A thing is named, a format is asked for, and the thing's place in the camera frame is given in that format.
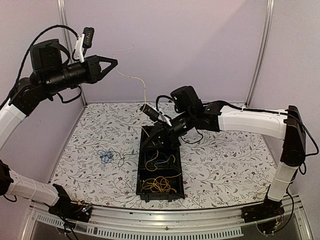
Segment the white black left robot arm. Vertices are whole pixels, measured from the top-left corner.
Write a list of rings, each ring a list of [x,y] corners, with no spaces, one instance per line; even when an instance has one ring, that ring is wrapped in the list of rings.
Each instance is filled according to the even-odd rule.
[[[57,28],[74,34],[76,44],[73,52],[69,52],[57,38],[37,42],[44,33]],[[85,56],[87,49],[92,46],[93,36],[92,27],[85,27],[83,33],[78,35],[72,28],[57,24],[35,37],[25,53],[26,57],[30,57],[32,74],[24,78],[18,76],[0,105],[1,146],[40,102],[52,101],[54,96],[58,96],[63,104],[68,104],[61,96],[61,91],[79,89],[81,84],[95,84],[117,67],[117,59]],[[44,184],[24,177],[3,162],[0,164],[0,194],[3,197],[10,195],[42,203],[51,214],[61,218],[79,219],[90,214],[88,204],[72,201],[61,185]]]

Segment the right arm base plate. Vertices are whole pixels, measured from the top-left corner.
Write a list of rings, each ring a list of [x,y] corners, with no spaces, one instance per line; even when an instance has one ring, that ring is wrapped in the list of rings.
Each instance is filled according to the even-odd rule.
[[[262,203],[241,208],[241,218],[245,223],[280,216],[285,213],[281,201],[265,199]]]

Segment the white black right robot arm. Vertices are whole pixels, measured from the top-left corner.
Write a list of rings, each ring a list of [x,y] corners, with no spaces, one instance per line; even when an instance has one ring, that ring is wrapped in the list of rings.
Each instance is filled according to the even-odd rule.
[[[167,117],[157,107],[147,103],[140,107],[140,111],[154,122],[149,136],[141,143],[142,150],[162,147],[174,150],[181,144],[179,137],[191,129],[249,132],[280,139],[283,141],[282,154],[264,200],[260,204],[243,207],[241,217],[252,222],[284,214],[282,199],[299,167],[305,165],[309,156],[306,153],[306,137],[311,134],[296,106],[267,110],[237,107],[223,100],[203,103],[190,85],[172,91],[169,100],[173,101],[178,114],[175,118]]]

